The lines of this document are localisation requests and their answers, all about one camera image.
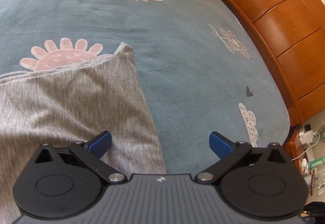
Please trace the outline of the grey sweatpants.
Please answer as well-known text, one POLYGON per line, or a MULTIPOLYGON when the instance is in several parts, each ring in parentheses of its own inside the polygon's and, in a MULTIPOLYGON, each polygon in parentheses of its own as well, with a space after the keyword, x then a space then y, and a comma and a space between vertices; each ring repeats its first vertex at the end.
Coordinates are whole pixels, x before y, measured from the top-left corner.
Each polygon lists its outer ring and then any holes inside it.
POLYGON ((1 80, 1 223, 19 217, 13 185, 37 147, 67 146, 103 131, 104 162, 127 176, 164 174, 163 153, 131 46, 113 55, 1 80))

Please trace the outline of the wooden nightstand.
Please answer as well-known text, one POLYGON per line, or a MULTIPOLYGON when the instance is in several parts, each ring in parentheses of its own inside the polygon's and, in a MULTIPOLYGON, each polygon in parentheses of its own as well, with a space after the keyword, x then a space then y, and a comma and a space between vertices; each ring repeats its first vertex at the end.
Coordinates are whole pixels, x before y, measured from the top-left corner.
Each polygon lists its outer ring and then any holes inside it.
POLYGON ((300 142, 299 132, 300 125, 291 127, 288 137, 283 144, 283 148, 291 159, 296 158, 292 162, 301 176, 304 177, 305 175, 302 169, 302 160, 306 157, 306 155, 303 153, 305 149, 300 142))

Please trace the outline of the white charger plug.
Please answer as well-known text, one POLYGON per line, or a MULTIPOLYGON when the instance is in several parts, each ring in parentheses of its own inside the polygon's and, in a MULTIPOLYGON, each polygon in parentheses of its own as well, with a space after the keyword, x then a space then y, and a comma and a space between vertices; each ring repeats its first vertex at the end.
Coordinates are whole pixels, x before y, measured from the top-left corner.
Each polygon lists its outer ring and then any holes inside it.
POLYGON ((311 144, 311 142, 313 142, 313 138, 314 134, 310 124, 302 125, 299 128, 299 140, 301 145, 311 144))

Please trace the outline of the blue floral bed sheet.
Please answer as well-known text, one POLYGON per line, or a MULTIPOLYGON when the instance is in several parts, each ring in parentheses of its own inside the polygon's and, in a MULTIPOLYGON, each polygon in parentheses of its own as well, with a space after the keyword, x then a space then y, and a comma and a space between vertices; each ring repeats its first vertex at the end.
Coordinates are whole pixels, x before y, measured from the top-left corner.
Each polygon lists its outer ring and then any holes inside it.
POLYGON ((253 41, 221 0, 1 0, 1 77, 92 60, 129 44, 166 170, 216 161, 217 131, 283 143, 284 100, 253 41))

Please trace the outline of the small green desk fan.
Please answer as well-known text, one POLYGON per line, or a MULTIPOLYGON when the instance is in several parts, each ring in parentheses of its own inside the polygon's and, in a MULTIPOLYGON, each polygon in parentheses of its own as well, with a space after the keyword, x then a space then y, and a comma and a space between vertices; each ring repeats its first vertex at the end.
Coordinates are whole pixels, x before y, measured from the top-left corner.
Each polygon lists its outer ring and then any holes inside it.
POLYGON ((319 134, 319 140, 321 142, 325 142, 325 125, 321 125, 321 127, 318 130, 319 134))

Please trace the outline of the orange wooden headboard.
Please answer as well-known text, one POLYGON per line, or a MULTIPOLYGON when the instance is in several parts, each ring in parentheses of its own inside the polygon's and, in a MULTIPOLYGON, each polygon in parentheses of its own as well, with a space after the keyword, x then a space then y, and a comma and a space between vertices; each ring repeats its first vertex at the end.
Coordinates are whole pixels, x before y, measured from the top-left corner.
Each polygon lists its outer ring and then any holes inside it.
POLYGON ((292 125, 324 110, 324 4, 321 0, 224 0, 259 49, 292 125))

